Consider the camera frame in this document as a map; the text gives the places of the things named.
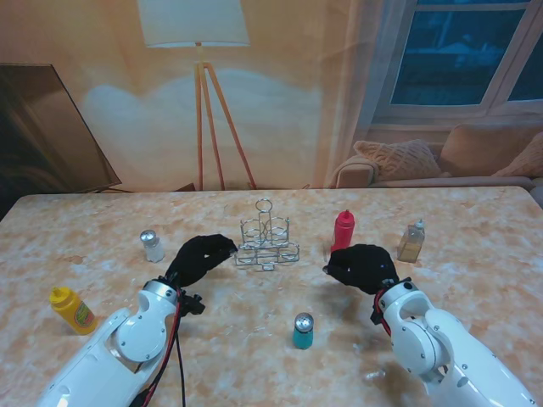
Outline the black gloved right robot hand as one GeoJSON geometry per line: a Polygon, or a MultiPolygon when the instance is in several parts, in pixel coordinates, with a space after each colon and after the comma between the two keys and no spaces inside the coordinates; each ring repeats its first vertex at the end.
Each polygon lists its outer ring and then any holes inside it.
{"type": "Polygon", "coordinates": [[[389,252],[376,245],[356,244],[331,253],[324,272],[350,287],[375,295],[400,278],[389,252]]]}

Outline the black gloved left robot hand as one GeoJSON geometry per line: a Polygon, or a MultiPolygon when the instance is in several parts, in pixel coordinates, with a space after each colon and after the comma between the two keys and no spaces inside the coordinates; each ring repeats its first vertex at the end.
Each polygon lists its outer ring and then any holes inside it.
{"type": "Polygon", "coordinates": [[[179,249],[165,280],[174,287],[189,287],[237,251],[234,241],[222,234],[193,237],[179,249]]]}

